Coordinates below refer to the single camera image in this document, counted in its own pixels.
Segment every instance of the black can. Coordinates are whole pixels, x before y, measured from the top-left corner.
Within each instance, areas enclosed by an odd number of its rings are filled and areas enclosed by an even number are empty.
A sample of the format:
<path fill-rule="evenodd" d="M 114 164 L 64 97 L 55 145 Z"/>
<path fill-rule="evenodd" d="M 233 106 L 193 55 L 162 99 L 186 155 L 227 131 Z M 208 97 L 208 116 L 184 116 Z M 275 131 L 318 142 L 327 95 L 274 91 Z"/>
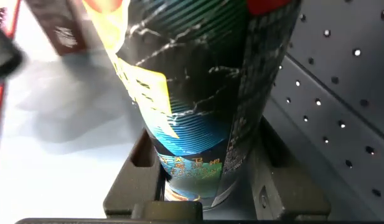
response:
<path fill-rule="evenodd" d="M 84 3 L 168 173 L 166 199 L 218 205 L 248 155 L 300 0 Z"/>

